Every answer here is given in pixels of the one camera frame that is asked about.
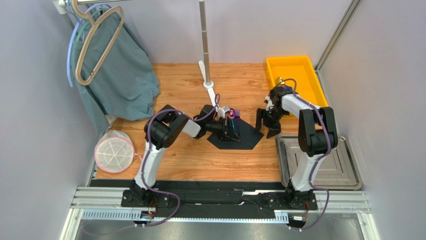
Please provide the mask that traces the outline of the black paper napkin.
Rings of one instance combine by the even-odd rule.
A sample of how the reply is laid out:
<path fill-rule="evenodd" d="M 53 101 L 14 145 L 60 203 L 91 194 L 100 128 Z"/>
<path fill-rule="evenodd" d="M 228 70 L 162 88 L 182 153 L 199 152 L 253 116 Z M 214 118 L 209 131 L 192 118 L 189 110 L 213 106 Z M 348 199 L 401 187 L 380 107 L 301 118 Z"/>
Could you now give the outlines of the black paper napkin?
<path fill-rule="evenodd" d="M 207 140 L 220 150 L 252 150 L 264 137 L 263 133 L 242 119 L 233 120 L 233 123 L 240 141 L 220 139 L 219 133 L 212 133 Z"/>

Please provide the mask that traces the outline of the iridescent purple spoon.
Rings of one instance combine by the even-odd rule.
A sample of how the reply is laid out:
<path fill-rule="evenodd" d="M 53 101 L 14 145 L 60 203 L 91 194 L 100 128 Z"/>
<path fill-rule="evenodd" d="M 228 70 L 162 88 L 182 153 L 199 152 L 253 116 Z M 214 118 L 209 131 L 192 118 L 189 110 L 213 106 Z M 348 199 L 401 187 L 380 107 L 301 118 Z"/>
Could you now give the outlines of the iridescent purple spoon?
<path fill-rule="evenodd" d="M 235 132 L 235 124 L 234 124 L 234 119 L 235 117 L 235 110 L 233 108 L 231 108 L 228 112 L 228 121 L 230 122 L 230 126 L 232 127 L 232 130 Z"/>

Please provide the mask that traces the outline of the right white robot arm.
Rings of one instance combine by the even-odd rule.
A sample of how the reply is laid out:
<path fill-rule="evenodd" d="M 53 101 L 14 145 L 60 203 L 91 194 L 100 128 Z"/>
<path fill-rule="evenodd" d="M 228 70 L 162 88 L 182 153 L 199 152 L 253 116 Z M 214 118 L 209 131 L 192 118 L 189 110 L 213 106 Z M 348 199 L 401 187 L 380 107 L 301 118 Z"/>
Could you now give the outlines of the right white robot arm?
<path fill-rule="evenodd" d="M 298 145 L 303 152 L 295 174 L 285 188 L 285 204 L 296 209 L 310 202 L 317 187 L 314 184 L 319 167 L 331 150 L 338 145 L 334 110 L 320 107 L 303 99 L 294 88 L 275 86 L 265 97 L 265 108 L 256 111 L 255 131 L 268 128 L 267 138 L 281 132 L 283 116 L 298 118 Z"/>

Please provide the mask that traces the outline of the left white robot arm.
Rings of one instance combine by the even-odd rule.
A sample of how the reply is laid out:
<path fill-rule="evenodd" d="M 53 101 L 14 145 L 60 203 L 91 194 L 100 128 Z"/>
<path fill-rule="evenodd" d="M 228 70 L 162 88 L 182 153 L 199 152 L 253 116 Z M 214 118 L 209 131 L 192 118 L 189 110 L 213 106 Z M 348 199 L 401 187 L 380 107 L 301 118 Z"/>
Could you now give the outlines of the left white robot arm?
<path fill-rule="evenodd" d="M 224 116 L 219 116 L 217 108 L 208 104 L 193 118 L 170 105 L 164 106 L 144 127 L 145 152 L 140 158 L 141 165 L 137 175 L 129 189 L 123 192 L 121 206 L 151 208 L 157 206 L 159 200 L 164 200 L 163 205 L 170 207 L 171 199 L 176 199 L 177 204 L 180 204 L 181 198 L 176 193 L 154 188 L 166 150 L 181 133 L 199 139 L 210 132 L 219 143 L 240 143 L 242 140 L 239 128 L 232 123 L 233 117 L 233 109 L 226 110 Z"/>

